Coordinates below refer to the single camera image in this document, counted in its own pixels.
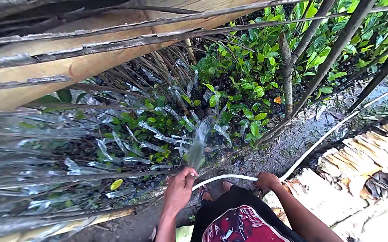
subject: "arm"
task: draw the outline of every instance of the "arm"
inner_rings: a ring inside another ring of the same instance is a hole
[[[287,192],[275,175],[261,172],[255,184],[263,190],[272,190],[276,194],[291,228],[301,237],[309,242],[342,242],[337,234]]]
[[[197,172],[192,167],[185,167],[171,179],[164,193],[164,209],[159,220],[156,242],[173,242],[176,236],[176,215],[190,201]]]

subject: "black shorts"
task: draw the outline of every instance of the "black shorts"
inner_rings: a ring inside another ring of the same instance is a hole
[[[296,232],[286,226],[261,199],[250,191],[232,185],[231,189],[222,194],[216,201],[201,201],[201,207],[197,212],[192,242],[200,242],[207,227],[227,210],[247,205],[255,209],[258,215],[270,226],[273,226],[281,235],[293,242],[306,242]]]

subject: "white hose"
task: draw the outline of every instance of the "white hose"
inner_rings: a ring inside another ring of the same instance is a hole
[[[195,189],[201,187],[204,184],[208,184],[209,182],[216,181],[219,179],[224,179],[224,178],[240,178],[240,179],[246,179],[246,180],[251,180],[251,181],[258,181],[258,178],[256,178],[256,177],[248,177],[248,176],[244,176],[244,175],[236,175],[236,174],[221,175],[221,176],[212,177],[210,179],[207,179],[205,181],[200,182],[199,184],[197,184],[193,187],[193,191]]]
[[[383,97],[387,96],[388,95],[388,92],[384,93],[383,95],[375,98],[372,102],[369,102],[367,103],[366,105],[363,106],[363,108],[361,108],[360,110],[358,111],[355,111],[353,112],[351,115],[349,115],[348,117],[346,117],[344,120],[340,121],[338,124],[336,124],[336,126],[334,126],[332,129],[330,129],[325,135],[323,135],[313,146],[311,146],[294,164],[293,166],[282,176],[279,178],[279,181],[280,182],[283,182],[285,179],[287,179],[289,177],[289,175],[291,175],[291,173],[293,173],[293,171],[299,166],[299,164],[304,160],[304,158],[306,158],[311,152],[312,150],[314,150],[323,140],[325,140],[325,138],[330,135],[333,131],[335,131],[338,127],[340,127],[343,123],[345,123],[346,121],[348,121],[350,118],[354,117],[355,115],[357,115],[361,110],[369,107],[370,105],[372,105],[374,102],[377,102],[378,100],[382,99]],[[248,177],[248,176],[243,176],[243,175],[236,175],[236,174],[228,174],[228,175],[221,175],[221,176],[217,176],[217,177],[213,177],[213,178],[210,178],[210,179],[207,179],[197,185],[195,185],[193,187],[193,191],[196,190],[197,188],[201,187],[202,185],[205,185],[205,184],[208,184],[209,182],[212,182],[212,181],[215,181],[215,180],[218,180],[218,179],[223,179],[223,178],[240,178],[240,179],[246,179],[246,180],[251,180],[251,181],[258,181],[258,178],[256,177]]]

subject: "hand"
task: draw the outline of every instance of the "hand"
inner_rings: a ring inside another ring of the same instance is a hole
[[[254,185],[259,186],[262,190],[274,190],[282,187],[282,183],[272,173],[260,172],[257,177],[258,181],[255,181]]]
[[[190,201],[197,172],[192,167],[185,167],[177,176],[169,179],[169,186],[164,193],[164,212],[176,216]]]

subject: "dirt path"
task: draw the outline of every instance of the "dirt path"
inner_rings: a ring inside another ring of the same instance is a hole
[[[218,169],[213,169],[204,174],[200,179],[205,180],[220,174],[242,174],[255,177],[261,171],[274,173],[277,176],[284,174],[288,168],[323,134],[335,126],[346,115],[345,111],[355,101],[364,85],[356,84],[349,90],[338,93],[327,101],[327,105],[316,104],[305,108],[299,113],[284,132],[276,139],[268,143],[268,148],[246,152],[238,156],[222,153],[225,157]],[[388,78],[384,84],[377,87],[369,96],[373,99],[388,91]],[[381,110],[388,108],[388,96],[375,103],[369,110],[362,112],[347,124],[344,124],[330,135],[320,146],[341,140],[348,131],[360,125],[374,122],[372,114],[378,116]],[[218,180],[208,184],[212,197],[218,198],[222,194],[222,181]],[[259,197],[263,193],[256,190],[255,186],[246,180],[234,180],[234,184],[253,191]],[[73,235],[70,241],[140,241],[146,242],[155,226],[159,223],[162,211],[162,200],[156,206],[151,206],[144,211],[138,211],[137,215],[116,219],[102,223],[99,226],[89,227]],[[179,213],[177,227],[189,225],[189,217],[198,208],[198,200],[191,202],[189,206]]]

